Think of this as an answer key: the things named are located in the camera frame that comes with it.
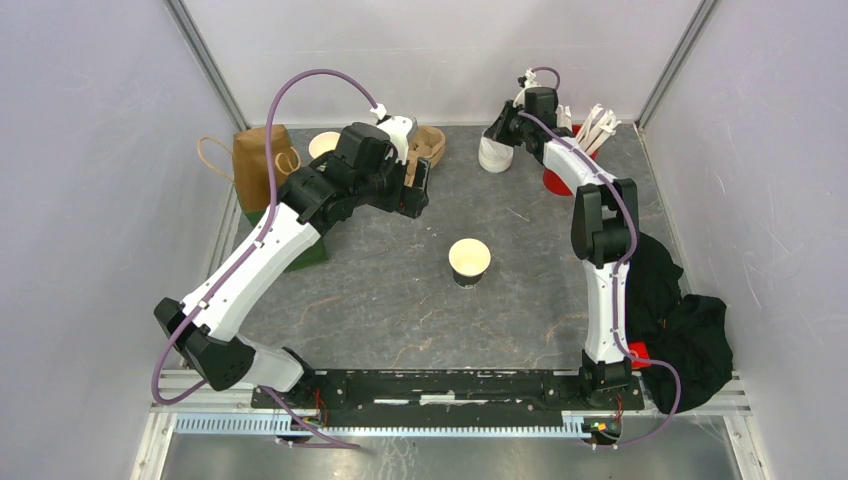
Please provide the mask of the black paper coffee cup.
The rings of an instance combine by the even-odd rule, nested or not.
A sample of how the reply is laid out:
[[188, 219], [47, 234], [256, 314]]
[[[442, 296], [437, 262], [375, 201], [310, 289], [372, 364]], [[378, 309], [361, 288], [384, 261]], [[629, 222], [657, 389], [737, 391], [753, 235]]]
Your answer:
[[491, 265], [491, 260], [487, 245], [474, 238], [456, 241], [448, 252], [454, 282], [462, 288], [476, 285]]

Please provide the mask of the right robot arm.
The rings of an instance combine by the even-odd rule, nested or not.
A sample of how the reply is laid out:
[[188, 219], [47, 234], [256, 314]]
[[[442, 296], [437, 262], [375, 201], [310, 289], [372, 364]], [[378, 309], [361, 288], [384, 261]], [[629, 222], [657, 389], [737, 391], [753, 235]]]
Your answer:
[[616, 178], [592, 157], [617, 126], [611, 111], [595, 106], [573, 128], [556, 90], [534, 86], [504, 102], [481, 144], [505, 153], [524, 147], [574, 199], [571, 245], [587, 278], [589, 319], [577, 392], [591, 408], [606, 406], [632, 376], [625, 293], [639, 238], [638, 191], [633, 180]]

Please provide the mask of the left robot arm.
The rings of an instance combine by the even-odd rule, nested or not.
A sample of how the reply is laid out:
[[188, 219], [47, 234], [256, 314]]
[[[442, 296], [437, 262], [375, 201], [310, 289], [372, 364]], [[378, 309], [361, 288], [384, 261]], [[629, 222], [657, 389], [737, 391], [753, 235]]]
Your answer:
[[284, 270], [355, 208], [370, 205], [417, 218], [428, 204], [429, 163], [418, 160], [405, 180], [415, 119], [345, 127], [334, 149], [291, 173], [251, 234], [218, 270], [181, 300], [163, 298], [154, 317], [202, 378], [223, 391], [240, 382], [270, 387], [290, 407], [314, 394], [305, 364], [285, 349], [242, 338], [240, 327]]

